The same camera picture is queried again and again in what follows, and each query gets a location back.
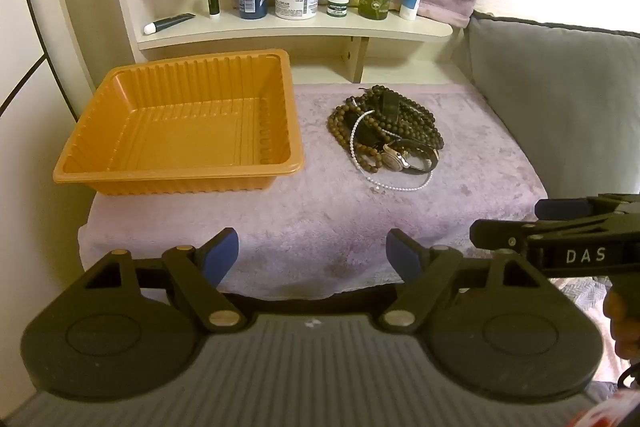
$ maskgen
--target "wooden shelf unit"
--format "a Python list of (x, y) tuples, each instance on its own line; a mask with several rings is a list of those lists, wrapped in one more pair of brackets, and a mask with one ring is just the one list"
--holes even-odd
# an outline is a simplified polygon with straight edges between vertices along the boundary
[[(458, 31), (418, 17), (409, 22), (397, 12), (371, 21), (350, 9), (344, 18), (326, 14), (289, 21), (273, 9), (260, 20), (243, 20), (231, 0), (208, 17), (207, 0), (119, 0), (132, 53), (137, 62), (218, 51), (283, 48), (289, 52), (295, 82), (455, 82), (459, 71), (438, 65), (450, 59)], [(142, 28), (159, 18), (191, 12), (192, 20), (146, 36)]]

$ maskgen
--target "round black pad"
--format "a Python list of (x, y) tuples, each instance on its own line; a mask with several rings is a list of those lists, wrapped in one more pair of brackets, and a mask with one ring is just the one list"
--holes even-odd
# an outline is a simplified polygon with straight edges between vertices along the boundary
[(55, 301), (26, 329), (22, 359), (37, 388), (75, 400), (146, 393), (185, 370), (199, 334), (170, 306), (120, 289)]
[(421, 334), (434, 363), (474, 393), (539, 403), (578, 393), (602, 357), (593, 323), (540, 289), (469, 290)]

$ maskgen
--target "wristwatch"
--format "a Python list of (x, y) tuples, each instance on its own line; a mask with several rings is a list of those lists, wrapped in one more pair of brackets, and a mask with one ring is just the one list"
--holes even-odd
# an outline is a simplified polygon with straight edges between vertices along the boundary
[[(428, 167), (422, 169), (411, 165), (411, 163), (405, 160), (404, 156), (394, 149), (394, 147), (409, 149), (410, 151), (417, 153), (418, 156), (421, 156), (421, 158), (428, 163)], [(427, 174), (436, 168), (439, 159), (438, 151), (416, 140), (396, 140), (389, 144), (385, 144), (382, 147), (382, 162), (386, 167), (394, 172), (405, 172), (406, 174)]]

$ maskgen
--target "small green jar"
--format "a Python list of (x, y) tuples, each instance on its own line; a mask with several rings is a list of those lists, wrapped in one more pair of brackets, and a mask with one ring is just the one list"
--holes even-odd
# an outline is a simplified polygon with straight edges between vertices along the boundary
[(349, 0), (327, 0), (326, 12), (331, 17), (346, 17)]

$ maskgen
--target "gray ribbed surface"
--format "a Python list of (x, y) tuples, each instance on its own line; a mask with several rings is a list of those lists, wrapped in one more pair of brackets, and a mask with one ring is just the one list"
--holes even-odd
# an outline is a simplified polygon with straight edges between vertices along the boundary
[(364, 316), (261, 315), (248, 331), (211, 337), (176, 380), (111, 404), (38, 393), (10, 427), (565, 427), (593, 406), (484, 400), (444, 378), (418, 342)]

